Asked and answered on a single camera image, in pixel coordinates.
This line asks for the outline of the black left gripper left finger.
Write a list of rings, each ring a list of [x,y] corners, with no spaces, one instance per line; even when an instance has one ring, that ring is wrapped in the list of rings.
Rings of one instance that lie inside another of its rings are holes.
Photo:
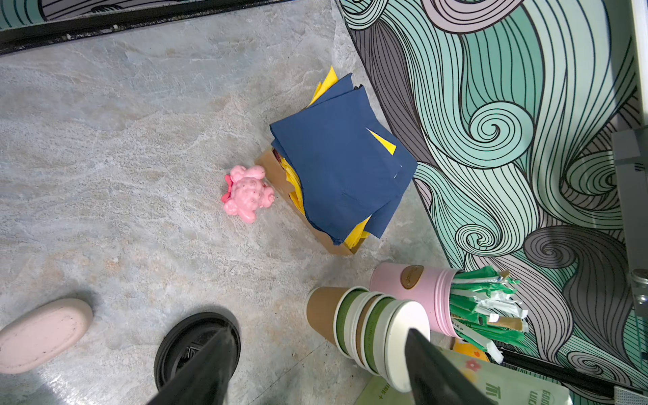
[[[150,403],[226,403],[234,356],[233,337],[226,331],[217,332]]]

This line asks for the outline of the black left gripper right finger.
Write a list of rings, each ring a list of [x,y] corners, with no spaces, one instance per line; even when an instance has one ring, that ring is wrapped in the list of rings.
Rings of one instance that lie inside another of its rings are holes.
[[[409,329],[404,352],[415,404],[491,404],[419,330]]]

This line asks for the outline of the white paper takeout bag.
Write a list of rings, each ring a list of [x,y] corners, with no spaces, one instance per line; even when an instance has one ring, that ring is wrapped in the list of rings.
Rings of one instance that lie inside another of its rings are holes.
[[[491,404],[572,404],[569,390],[556,383],[437,348]],[[356,400],[358,404],[415,404],[412,388],[400,393],[394,383],[375,377]]]

